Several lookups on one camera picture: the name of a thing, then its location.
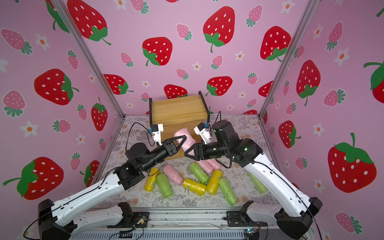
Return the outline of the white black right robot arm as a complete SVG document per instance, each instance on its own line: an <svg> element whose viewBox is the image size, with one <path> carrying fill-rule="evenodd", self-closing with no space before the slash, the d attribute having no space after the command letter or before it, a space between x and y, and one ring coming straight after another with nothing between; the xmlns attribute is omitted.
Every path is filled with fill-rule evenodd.
<svg viewBox="0 0 384 240"><path fill-rule="evenodd" d="M288 237L299 240L316 223L315 215L322 202L316 197L308 197L271 163L253 140L240 139L232 124L222 120L214 123L211 129L199 124L203 142L196 143L189 132L180 133L185 156L194 161L206 161L226 157L239 164L251 176L256 177L278 200L278 205L258 205L246 202L239 211L238 220L250 226L256 222L276 225Z"/></svg>

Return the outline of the three-tier wooden shelf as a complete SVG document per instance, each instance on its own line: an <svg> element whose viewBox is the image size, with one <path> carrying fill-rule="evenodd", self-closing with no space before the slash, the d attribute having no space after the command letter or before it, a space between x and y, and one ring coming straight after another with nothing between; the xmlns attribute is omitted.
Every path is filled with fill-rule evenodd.
<svg viewBox="0 0 384 240"><path fill-rule="evenodd" d="M203 139L197 135L194 128L200 123L207 123L210 112L204 100L202 92L198 95L168 99L162 101L149 101L150 125L162 124L162 131L155 134L158 145L166 139L174 137L174 133L187 128L193 139L198 143Z"/></svg>

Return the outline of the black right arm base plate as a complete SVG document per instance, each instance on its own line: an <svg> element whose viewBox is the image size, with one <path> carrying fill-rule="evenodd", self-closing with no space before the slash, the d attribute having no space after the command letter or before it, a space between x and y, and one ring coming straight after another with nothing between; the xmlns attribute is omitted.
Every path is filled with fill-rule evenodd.
<svg viewBox="0 0 384 240"><path fill-rule="evenodd" d="M227 221L229 227L266 227L265 222L254 222L245 213L240 211L227 211L224 220Z"/></svg>

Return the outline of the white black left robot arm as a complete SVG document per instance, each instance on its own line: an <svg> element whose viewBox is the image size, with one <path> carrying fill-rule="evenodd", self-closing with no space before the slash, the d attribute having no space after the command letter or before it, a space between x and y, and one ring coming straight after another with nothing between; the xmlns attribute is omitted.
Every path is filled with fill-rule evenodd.
<svg viewBox="0 0 384 240"><path fill-rule="evenodd" d="M86 189L62 200L39 203L39 233L42 240L69 240L76 234L99 227L134 228L139 219L128 203L100 211L90 209L105 199L126 191L145 178L144 173L166 158L175 155L187 140L185 135L167 139L149 151L144 143L136 143L126 151L128 160Z"/></svg>

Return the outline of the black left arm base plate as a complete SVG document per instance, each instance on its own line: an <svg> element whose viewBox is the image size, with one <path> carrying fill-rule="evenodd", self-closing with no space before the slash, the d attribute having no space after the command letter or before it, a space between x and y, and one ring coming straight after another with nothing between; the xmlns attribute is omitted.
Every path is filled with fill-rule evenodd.
<svg viewBox="0 0 384 240"><path fill-rule="evenodd" d="M146 228L149 215L149 212L133 212L132 214L123 214L123 219L120 222L115 225L109 225L107 228L133 228L136 225Z"/></svg>

